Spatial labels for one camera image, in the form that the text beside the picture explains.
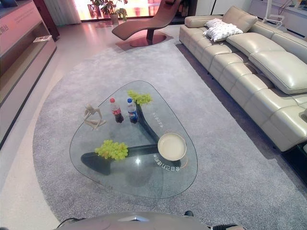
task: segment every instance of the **bowl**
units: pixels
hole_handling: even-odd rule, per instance
[[[161,156],[168,161],[178,161],[187,152],[187,144],[182,136],[176,133],[166,133],[158,141]]]

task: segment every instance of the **glass tabletop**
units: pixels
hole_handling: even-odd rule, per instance
[[[136,124],[130,122],[127,111],[129,90],[149,93],[153,99],[141,106]],[[117,123],[111,112],[111,97],[120,105],[124,117],[122,123]],[[174,112],[151,84],[133,81],[103,101],[99,109],[106,123],[96,130],[82,123],[71,140],[71,161],[80,173],[117,191],[152,198],[172,197],[191,186],[197,173],[194,145]],[[159,154],[158,140],[168,132],[179,134],[186,142],[187,152],[178,161],[165,160]],[[94,153],[106,139],[124,142],[128,146],[128,156],[116,161]]]

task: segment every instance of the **lounge chair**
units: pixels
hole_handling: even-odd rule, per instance
[[[131,42],[131,46],[149,46],[166,39],[165,35],[153,35],[154,30],[161,29],[170,24],[178,10],[182,0],[162,0],[156,15],[147,20],[128,21],[120,24],[112,30],[122,40],[127,40],[130,36],[141,30],[147,30],[147,36]]]

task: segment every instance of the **white pillow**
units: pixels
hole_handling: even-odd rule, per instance
[[[207,26],[208,28],[210,28],[210,27],[214,27],[215,25],[220,24],[220,23],[224,23],[224,22],[222,22],[222,19],[214,18],[214,19],[212,19],[212,20],[210,20],[210,21],[207,21],[207,22],[205,23],[205,26]]]
[[[209,36],[211,40],[215,42],[224,41],[228,36],[242,33],[242,30],[238,29],[235,25],[231,23],[216,25],[203,32],[204,35]]]

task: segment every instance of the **floor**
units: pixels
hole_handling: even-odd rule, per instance
[[[121,40],[111,34],[104,22],[67,25],[59,28],[57,51],[31,93],[0,151],[0,227],[9,230],[55,229],[54,217],[36,179],[32,157],[35,124],[52,88],[83,59]],[[179,25],[162,29],[178,39]]]

